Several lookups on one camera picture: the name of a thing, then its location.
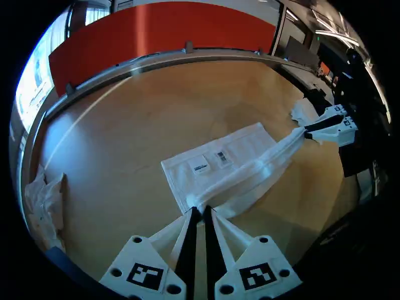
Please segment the ceiling light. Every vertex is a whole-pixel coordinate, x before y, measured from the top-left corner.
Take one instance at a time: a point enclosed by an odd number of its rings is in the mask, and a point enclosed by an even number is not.
[[[293,12],[291,12],[289,9],[286,9],[286,13],[291,16],[293,19],[295,19],[296,21],[298,21],[299,19],[293,14]]]
[[[323,35],[323,36],[331,36],[338,38],[340,40],[346,41],[348,43],[354,44],[356,46],[360,46],[359,42],[356,41],[354,38],[348,37],[347,35],[340,34],[337,32],[331,32],[331,31],[326,31],[326,30],[316,30],[315,34],[317,35]]]

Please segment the ceiling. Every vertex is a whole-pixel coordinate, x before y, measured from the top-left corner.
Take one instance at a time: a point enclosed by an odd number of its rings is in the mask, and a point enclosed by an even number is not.
[[[363,41],[351,24],[327,0],[280,0],[280,2],[286,5],[312,32],[326,30],[317,22],[315,14],[339,32],[347,31],[351,38],[358,41],[360,54],[364,58],[369,57]]]

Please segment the window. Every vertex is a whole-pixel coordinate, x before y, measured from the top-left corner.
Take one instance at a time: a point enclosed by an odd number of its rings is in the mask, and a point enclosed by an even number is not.
[[[63,12],[43,34],[19,79],[15,100],[19,116],[27,132],[29,132],[43,101],[54,87],[49,67],[49,55],[65,39],[67,14],[67,12]]]
[[[109,8],[94,8],[88,7],[86,10],[85,26],[105,17],[110,14]]]

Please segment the red wall panel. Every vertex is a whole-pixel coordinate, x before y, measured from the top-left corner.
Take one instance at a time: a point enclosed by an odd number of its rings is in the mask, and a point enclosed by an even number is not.
[[[231,8],[158,2],[124,9],[75,32],[49,56],[58,95],[115,64],[192,41],[195,48],[269,51],[275,26]]]

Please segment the screw hole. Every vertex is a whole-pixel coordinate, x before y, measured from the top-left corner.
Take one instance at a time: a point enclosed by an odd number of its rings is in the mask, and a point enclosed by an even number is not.
[[[122,275],[122,272],[117,268],[113,268],[110,273],[114,277],[120,277]]]
[[[280,270],[280,272],[279,272],[280,277],[288,277],[289,274],[290,274],[290,271],[286,270],[286,269]]]
[[[166,287],[166,291],[167,291],[169,294],[177,295],[177,294],[179,294],[179,293],[182,291],[182,289],[181,289],[179,286],[175,285],[175,284],[170,284],[170,285],[168,285],[168,286]]]
[[[221,286],[219,288],[219,291],[220,291],[221,294],[229,295],[229,294],[232,294],[234,292],[234,287],[232,285],[224,284],[223,286]]]

